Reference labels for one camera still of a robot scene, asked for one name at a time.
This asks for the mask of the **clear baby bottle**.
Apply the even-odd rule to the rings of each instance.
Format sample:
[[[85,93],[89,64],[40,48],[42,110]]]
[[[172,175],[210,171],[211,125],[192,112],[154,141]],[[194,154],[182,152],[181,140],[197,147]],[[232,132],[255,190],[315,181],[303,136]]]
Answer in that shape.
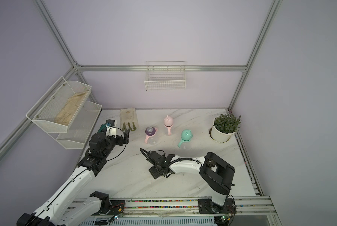
[[[158,138],[157,136],[147,136],[145,142],[148,145],[156,145],[158,143]]]

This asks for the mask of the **purple nipple collar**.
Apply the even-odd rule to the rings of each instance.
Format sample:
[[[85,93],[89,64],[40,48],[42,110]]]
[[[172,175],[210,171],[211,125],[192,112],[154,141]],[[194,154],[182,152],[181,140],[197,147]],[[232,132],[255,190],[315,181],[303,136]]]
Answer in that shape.
[[[146,130],[145,130],[145,134],[147,136],[154,136],[157,132],[157,129],[155,127],[147,127]]]

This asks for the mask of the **mint green bottle cap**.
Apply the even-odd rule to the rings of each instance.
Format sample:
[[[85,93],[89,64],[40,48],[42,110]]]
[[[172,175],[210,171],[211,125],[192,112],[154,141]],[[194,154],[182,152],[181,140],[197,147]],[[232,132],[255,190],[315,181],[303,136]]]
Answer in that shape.
[[[192,131],[187,129],[187,130],[183,130],[181,133],[181,139],[184,141],[190,141],[193,137]]]

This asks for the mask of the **pink bottle cap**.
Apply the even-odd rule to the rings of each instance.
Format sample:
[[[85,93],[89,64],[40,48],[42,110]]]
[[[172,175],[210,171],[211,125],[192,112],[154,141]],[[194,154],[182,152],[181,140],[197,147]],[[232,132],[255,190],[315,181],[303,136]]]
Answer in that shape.
[[[174,124],[174,120],[171,116],[167,115],[165,118],[164,118],[164,125],[165,127],[171,127],[173,126]]]

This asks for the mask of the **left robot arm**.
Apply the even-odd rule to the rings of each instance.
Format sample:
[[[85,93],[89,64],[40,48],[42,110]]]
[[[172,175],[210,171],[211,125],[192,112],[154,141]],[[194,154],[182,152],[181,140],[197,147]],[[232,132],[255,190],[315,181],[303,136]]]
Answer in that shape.
[[[123,135],[96,133],[89,142],[89,149],[78,163],[69,179],[32,214],[24,213],[18,226],[78,226],[93,214],[108,215],[113,212],[110,196],[95,191],[79,207],[67,211],[83,188],[92,181],[109,161],[108,155],[116,146],[129,143],[129,131]]]

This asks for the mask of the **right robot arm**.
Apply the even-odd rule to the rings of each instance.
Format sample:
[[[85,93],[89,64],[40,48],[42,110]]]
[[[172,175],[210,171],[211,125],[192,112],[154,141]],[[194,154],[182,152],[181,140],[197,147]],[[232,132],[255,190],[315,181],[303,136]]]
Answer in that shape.
[[[180,173],[200,175],[214,191],[211,196],[213,204],[224,207],[234,186],[235,168],[215,153],[208,152],[205,156],[193,158],[166,155],[163,150],[147,151],[141,148],[140,152],[152,164],[149,172],[154,179]]]

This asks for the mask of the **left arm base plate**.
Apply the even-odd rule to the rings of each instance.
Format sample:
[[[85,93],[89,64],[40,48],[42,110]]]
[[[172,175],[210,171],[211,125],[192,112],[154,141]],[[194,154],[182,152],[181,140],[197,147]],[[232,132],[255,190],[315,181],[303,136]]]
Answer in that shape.
[[[104,201],[100,205],[98,212],[94,213],[94,216],[116,216],[124,212],[125,207],[124,200],[110,200]]]

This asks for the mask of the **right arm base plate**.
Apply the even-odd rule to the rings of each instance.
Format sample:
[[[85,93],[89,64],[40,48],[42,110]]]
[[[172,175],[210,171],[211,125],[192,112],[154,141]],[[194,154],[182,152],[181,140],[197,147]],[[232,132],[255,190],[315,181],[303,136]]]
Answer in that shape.
[[[200,214],[236,214],[234,199],[226,199],[224,205],[215,204],[211,199],[199,199],[198,207]]]

